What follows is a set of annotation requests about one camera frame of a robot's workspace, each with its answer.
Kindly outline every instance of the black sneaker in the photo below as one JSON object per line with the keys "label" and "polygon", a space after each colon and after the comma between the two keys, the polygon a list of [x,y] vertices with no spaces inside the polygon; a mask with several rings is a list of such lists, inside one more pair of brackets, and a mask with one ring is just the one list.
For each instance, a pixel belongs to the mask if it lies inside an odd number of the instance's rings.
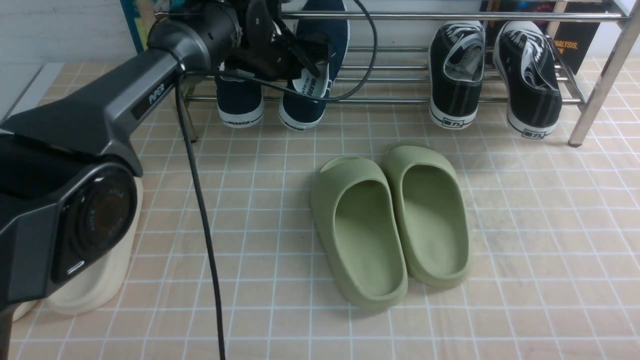
{"label": "black sneaker", "polygon": [[[342,0],[308,0],[303,11],[345,12]],[[317,64],[321,77],[314,78],[306,69],[299,79],[289,80],[287,88],[316,97],[330,96],[331,86],[338,76],[349,45],[348,20],[300,20],[296,35],[329,44],[331,58],[328,63]],[[324,115],[326,102],[317,102],[295,95],[283,94],[278,113],[280,120],[293,130],[304,131],[313,128]]]}
{"label": "black sneaker", "polygon": [[522,137],[543,139],[556,128],[562,97],[554,56],[531,21],[511,21],[498,33],[493,64],[509,92],[507,121]]}
{"label": "black sneaker", "polygon": [[484,76],[484,28],[479,21],[447,21],[429,46],[431,120],[464,129],[478,111]]}
{"label": "black sneaker", "polygon": [[[225,70],[224,63],[220,70]],[[253,75],[242,70],[236,71],[248,76]],[[262,120],[264,101],[260,84],[248,80],[216,76],[216,96],[218,97],[220,119],[228,127],[241,129],[256,125]]]}

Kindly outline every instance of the robotic arm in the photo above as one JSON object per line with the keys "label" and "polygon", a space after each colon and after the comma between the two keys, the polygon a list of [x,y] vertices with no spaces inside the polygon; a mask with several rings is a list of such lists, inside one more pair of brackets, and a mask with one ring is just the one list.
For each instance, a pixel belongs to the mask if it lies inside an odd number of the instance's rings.
{"label": "robotic arm", "polygon": [[190,0],[156,22],[148,50],[65,99],[0,124],[0,360],[13,312],[44,299],[110,251],[131,226],[129,141],[186,74],[226,61],[265,80],[328,59],[327,44],[296,39],[280,0]]}

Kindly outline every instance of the black cable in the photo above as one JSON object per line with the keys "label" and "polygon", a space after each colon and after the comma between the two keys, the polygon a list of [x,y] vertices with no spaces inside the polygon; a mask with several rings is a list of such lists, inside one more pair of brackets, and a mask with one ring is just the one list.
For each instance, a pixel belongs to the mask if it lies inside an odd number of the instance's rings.
{"label": "black cable", "polygon": [[189,131],[184,121],[184,115],[182,114],[182,101],[180,100],[180,90],[182,88],[182,80],[184,75],[178,77],[175,84],[175,106],[178,112],[178,121],[180,123],[180,130],[184,137],[184,145],[187,148],[187,158],[189,159],[189,167],[191,168],[191,177],[193,178],[193,188],[196,192],[196,198],[198,199],[198,207],[200,208],[200,216],[202,217],[202,225],[204,226],[204,238],[207,244],[207,255],[209,258],[209,267],[211,268],[211,278],[213,279],[213,295],[216,301],[216,321],[218,323],[218,350],[220,352],[220,360],[225,360],[225,333],[222,322],[222,300],[220,298],[220,280],[218,279],[218,269],[216,268],[216,259],[213,253],[213,240],[211,239],[211,228],[209,226],[209,219],[207,217],[207,208],[204,203],[204,197],[202,196],[202,187],[200,186],[200,177],[198,176],[198,167],[196,165],[196,159],[193,156],[193,148],[191,147],[191,139],[189,138]]}
{"label": "black cable", "polygon": [[268,88],[272,88],[272,89],[275,89],[275,90],[278,90],[278,91],[281,91],[281,92],[285,92],[287,94],[291,94],[291,95],[294,95],[294,96],[304,97],[306,99],[311,99],[311,100],[314,100],[314,101],[335,102],[335,101],[348,99],[349,97],[351,97],[355,93],[357,93],[358,90],[361,89],[364,86],[364,84],[367,82],[367,80],[369,79],[369,76],[371,75],[371,72],[373,71],[373,67],[376,64],[376,57],[378,56],[378,29],[376,28],[376,24],[374,23],[373,19],[371,18],[371,14],[367,11],[367,8],[364,7],[364,5],[360,2],[360,0],[353,0],[353,1],[362,10],[362,13],[364,14],[365,18],[369,21],[369,24],[371,25],[371,31],[373,32],[373,52],[371,53],[371,62],[369,63],[369,68],[367,69],[367,72],[364,74],[364,77],[359,82],[359,84],[357,84],[353,89],[351,89],[346,94],[343,94],[343,95],[340,95],[340,96],[336,96],[336,97],[328,97],[328,98],[310,96],[310,95],[307,95],[307,94],[301,94],[301,93],[299,93],[299,92],[297,92],[295,90],[291,90],[291,89],[286,88],[284,86],[272,84],[269,81],[265,81],[265,80],[262,80],[262,79],[257,79],[257,78],[253,78],[251,76],[242,75],[242,74],[238,74],[236,72],[229,72],[229,71],[214,70],[214,71],[208,72],[206,74],[201,74],[201,75],[226,76],[226,77],[229,77],[229,78],[249,80],[249,81],[253,81],[255,83],[259,83],[259,84],[261,84],[263,86],[266,86]]}
{"label": "black cable", "polygon": [[[250,76],[236,74],[234,72],[225,72],[225,71],[217,70],[212,73],[217,76],[228,76],[230,78],[238,78],[238,79],[254,81],[256,83],[260,83],[266,87],[273,88],[275,90],[279,90],[279,91],[282,91],[294,96],[298,96],[298,97],[312,99],[315,101],[335,102],[335,101],[340,101],[343,99],[347,99],[348,97],[351,97],[353,94],[358,92],[358,90],[361,89],[369,79],[369,76],[371,75],[371,72],[373,71],[373,67],[376,63],[376,57],[378,55],[378,30],[376,29],[376,25],[373,19],[371,18],[371,14],[369,14],[369,12],[364,7],[364,5],[360,2],[360,0],[353,0],[353,1],[362,10],[365,17],[369,21],[369,24],[371,25],[371,31],[373,32],[373,52],[371,54],[371,62],[369,64],[369,68],[367,69],[367,72],[365,73],[361,82],[357,84],[353,89],[351,89],[348,93],[337,96],[337,97],[329,97],[329,98],[315,97],[315,96],[301,94],[297,91],[288,89],[284,86],[274,85],[269,81],[264,81],[261,79],[252,78]],[[202,225],[204,227],[205,243],[207,244],[207,255],[209,258],[209,268],[211,269],[211,278],[213,280],[213,293],[214,293],[215,304],[216,304],[216,322],[217,322],[217,328],[218,328],[218,351],[220,353],[220,360],[226,360],[227,356],[225,353],[225,333],[224,333],[224,323],[222,320],[222,299],[220,297],[220,280],[218,279],[218,269],[216,268],[216,258],[213,252],[213,239],[211,238],[211,227],[209,225],[207,208],[204,202],[204,196],[202,195],[202,186],[200,185],[200,177],[198,175],[198,167],[196,164],[195,156],[193,155],[191,139],[189,137],[189,131],[187,130],[187,125],[184,120],[184,115],[183,115],[184,109],[182,108],[182,101],[180,98],[181,96],[180,91],[182,89],[182,80],[186,75],[190,75],[190,74],[197,74],[197,73],[188,72],[188,73],[182,74],[181,76],[178,77],[178,79],[175,82],[175,90],[174,90],[175,106],[178,113],[178,122],[180,124],[180,130],[182,131],[182,136],[184,138],[184,145],[186,146],[186,150],[187,150],[187,158],[189,159],[191,177],[193,178],[193,188],[196,193],[196,198],[198,199],[198,207],[200,208],[200,216],[202,217]]]}

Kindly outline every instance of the slide sandal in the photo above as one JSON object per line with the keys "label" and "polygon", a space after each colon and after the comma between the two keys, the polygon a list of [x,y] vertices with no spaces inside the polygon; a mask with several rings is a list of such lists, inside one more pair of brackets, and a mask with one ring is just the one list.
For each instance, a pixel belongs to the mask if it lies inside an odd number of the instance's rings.
{"label": "slide sandal", "polygon": [[142,208],[142,179],[136,177],[138,207],[131,228],[105,256],[66,283],[47,298],[47,305],[64,315],[76,315],[95,310],[116,295],[129,267],[133,239]]}
{"label": "slide sandal", "polygon": [[23,317],[29,310],[33,309],[38,301],[28,301],[23,302],[13,313],[13,321],[17,321],[19,318]]}
{"label": "slide sandal", "polygon": [[345,156],[316,175],[311,209],[340,292],[367,310],[397,304],[407,273],[387,179],[371,160]]}
{"label": "slide sandal", "polygon": [[469,269],[469,231],[456,172],[425,145],[392,145],[382,161],[409,274],[428,285],[459,285]]}

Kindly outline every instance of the stainless steel rack leg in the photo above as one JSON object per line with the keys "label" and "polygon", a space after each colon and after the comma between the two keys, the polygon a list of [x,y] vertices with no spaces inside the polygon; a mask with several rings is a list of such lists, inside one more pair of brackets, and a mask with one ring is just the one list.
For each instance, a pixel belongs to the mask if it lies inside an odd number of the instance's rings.
{"label": "stainless steel rack leg", "polygon": [[189,113],[189,102],[185,101],[185,98],[193,94],[194,88],[194,86],[189,86],[185,89],[175,89],[175,91],[180,91],[180,107],[182,108],[182,116],[184,117],[184,122],[187,125],[187,131],[189,131],[191,143],[198,141],[198,133],[196,132],[193,120],[191,119],[191,114]]}
{"label": "stainless steel rack leg", "polygon": [[580,107],[581,114],[578,118],[571,136],[569,137],[569,145],[578,147],[584,142],[591,125],[596,119],[600,108],[604,104],[611,87],[613,86],[622,66],[625,64],[631,48],[634,46],[638,35],[640,35],[640,1],[636,1],[631,14],[626,23],[621,27],[622,32],[614,45],[607,63],[605,63],[600,73],[596,85],[589,95],[586,103]]}

